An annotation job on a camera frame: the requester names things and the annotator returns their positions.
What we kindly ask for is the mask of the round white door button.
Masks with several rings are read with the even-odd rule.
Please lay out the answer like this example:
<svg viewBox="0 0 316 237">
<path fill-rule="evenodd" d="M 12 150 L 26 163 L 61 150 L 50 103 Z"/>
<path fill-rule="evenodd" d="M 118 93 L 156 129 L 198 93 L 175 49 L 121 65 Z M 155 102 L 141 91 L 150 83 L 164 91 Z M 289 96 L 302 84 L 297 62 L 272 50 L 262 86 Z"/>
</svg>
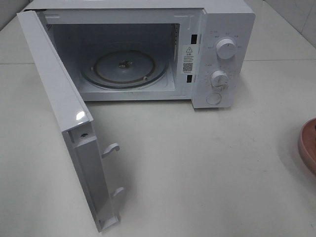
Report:
<svg viewBox="0 0 316 237">
<path fill-rule="evenodd" d="M 221 102 L 221 94 L 219 93 L 212 93 L 210 95 L 207 96 L 206 98 L 206 102 L 209 105 L 217 105 Z"/>
</svg>

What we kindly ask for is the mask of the white timer knob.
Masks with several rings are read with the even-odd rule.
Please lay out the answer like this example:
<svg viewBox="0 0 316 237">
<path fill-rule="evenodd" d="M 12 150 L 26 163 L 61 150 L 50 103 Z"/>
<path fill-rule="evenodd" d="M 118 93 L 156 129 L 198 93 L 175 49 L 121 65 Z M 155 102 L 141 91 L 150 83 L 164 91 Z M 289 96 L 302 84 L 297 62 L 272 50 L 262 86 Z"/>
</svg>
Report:
<svg viewBox="0 0 316 237">
<path fill-rule="evenodd" d="M 225 88 L 229 83 L 229 77 L 224 71 L 218 70 L 212 73 L 210 82 L 214 88 Z"/>
</svg>

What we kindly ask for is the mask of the white microwave door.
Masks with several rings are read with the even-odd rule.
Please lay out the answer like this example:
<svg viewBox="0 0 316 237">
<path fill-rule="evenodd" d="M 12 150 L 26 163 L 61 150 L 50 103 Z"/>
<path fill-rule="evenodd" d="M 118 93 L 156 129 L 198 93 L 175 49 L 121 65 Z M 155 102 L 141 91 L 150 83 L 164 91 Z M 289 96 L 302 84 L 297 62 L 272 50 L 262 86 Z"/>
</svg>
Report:
<svg viewBox="0 0 316 237">
<path fill-rule="evenodd" d="M 40 79 L 72 159 L 96 228 L 119 222 L 108 191 L 93 117 L 60 59 L 44 16 L 29 10 L 17 14 Z"/>
</svg>

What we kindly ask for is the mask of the pink round plate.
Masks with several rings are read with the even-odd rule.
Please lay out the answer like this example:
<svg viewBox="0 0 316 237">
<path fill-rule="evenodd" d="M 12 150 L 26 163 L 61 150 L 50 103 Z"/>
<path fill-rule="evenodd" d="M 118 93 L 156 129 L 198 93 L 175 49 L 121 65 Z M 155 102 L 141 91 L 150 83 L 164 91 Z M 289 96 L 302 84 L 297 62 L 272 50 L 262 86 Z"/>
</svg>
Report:
<svg viewBox="0 0 316 237">
<path fill-rule="evenodd" d="M 316 175 L 316 119 L 307 121 L 301 128 L 298 149 L 306 167 Z"/>
</svg>

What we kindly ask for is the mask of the glass microwave turntable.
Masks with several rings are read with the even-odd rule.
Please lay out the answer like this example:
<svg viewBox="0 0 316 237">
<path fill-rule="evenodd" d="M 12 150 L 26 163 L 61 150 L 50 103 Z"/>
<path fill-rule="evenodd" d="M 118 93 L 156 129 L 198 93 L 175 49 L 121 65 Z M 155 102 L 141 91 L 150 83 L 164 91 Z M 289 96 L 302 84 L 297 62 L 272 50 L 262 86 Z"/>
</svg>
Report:
<svg viewBox="0 0 316 237">
<path fill-rule="evenodd" d="M 160 79 L 168 68 L 168 60 L 159 53 L 118 50 L 91 58 L 81 66 L 84 78 L 108 89 L 132 89 Z"/>
</svg>

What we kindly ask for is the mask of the white warning label sticker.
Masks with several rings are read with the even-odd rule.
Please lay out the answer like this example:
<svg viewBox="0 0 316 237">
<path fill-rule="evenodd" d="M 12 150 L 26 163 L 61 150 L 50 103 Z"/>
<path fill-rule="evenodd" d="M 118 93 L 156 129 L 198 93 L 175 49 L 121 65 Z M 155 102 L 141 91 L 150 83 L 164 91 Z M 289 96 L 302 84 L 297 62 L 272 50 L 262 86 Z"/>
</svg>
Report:
<svg viewBox="0 0 316 237">
<path fill-rule="evenodd" d="M 182 73 L 193 74 L 195 72 L 197 53 L 196 44 L 182 46 Z"/>
</svg>

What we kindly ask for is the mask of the white microwave oven body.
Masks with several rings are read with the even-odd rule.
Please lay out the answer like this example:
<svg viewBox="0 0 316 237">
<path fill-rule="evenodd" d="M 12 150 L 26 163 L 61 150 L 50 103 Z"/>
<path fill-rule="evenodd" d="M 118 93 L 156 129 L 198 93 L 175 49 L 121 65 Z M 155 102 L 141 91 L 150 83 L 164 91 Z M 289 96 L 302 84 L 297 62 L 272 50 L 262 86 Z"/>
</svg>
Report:
<svg viewBox="0 0 316 237">
<path fill-rule="evenodd" d="M 230 107 L 255 21 L 242 0 L 34 0 L 21 12 L 44 16 L 49 37 L 84 101 L 189 100 L 196 109 Z M 235 56 L 223 60 L 215 44 L 232 38 Z M 182 46 L 197 45 L 193 74 L 182 73 Z M 138 88 L 108 89 L 81 73 L 91 58 L 118 50 L 159 53 L 168 60 L 165 74 Z M 225 88 L 214 88 L 210 76 L 224 71 Z M 208 95 L 221 94 L 209 105 Z"/>
</svg>

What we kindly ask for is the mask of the upper white power knob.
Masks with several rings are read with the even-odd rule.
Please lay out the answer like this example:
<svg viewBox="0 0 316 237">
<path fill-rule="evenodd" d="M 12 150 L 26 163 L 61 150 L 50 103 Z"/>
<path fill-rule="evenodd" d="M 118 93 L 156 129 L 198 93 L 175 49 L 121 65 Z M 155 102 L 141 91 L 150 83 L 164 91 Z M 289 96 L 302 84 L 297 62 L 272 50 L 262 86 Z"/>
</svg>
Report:
<svg viewBox="0 0 316 237">
<path fill-rule="evenodd" d="M 237 45 L 232 38 L 221 38 L 216 42 L 215 49 L 220 59 L 227 60 L 235 56 Z"/>
</svg>

